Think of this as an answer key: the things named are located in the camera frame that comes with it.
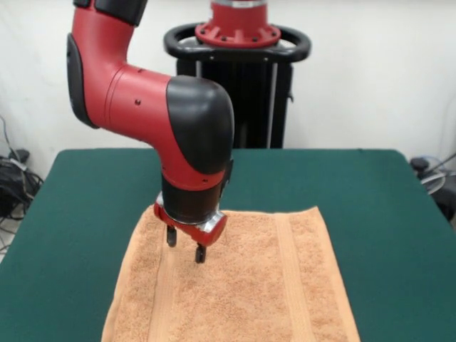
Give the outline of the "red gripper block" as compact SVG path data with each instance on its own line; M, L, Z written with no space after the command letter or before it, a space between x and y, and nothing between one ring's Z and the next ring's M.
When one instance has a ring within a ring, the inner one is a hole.
M220 211L201 224L183 224L171 219L164 210L162 204L156 202L153 205L155 216L167 225L166 242L171 248L177 244L177 230L184 232L198 243L195 250L195 262L205 263L207 247L213 245L221 236L227 224L227 215Z

